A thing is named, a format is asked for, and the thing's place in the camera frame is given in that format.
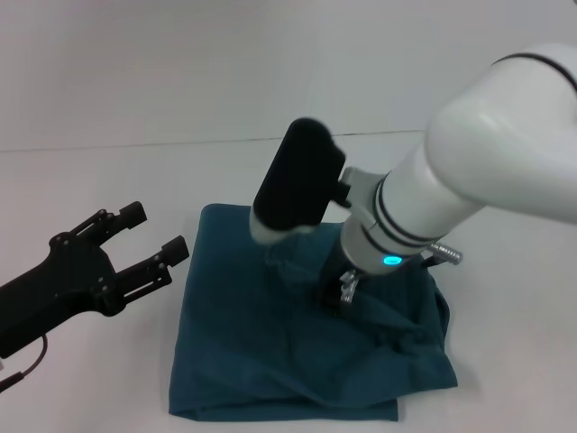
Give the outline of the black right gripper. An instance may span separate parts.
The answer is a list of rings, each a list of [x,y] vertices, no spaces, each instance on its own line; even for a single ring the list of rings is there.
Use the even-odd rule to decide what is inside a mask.
[[[334,243],[321,269],[316,299],[332,316],[346,316],[362,272],[348,259],[340,243]]]

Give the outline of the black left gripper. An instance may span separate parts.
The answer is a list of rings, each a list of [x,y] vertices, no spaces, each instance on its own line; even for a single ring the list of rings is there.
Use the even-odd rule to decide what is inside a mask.
[[[170,285],[169,268],[189,257],[182,235],[116,275],[99,247],[146,220],[142,203],[135,201],[117,214],[100,209],[71,230],[78,238],[51,239],[50,253],[42,263],[1,287],[1,357],[15,354],[77,314],[116,315],[118,293],[125,307]]]

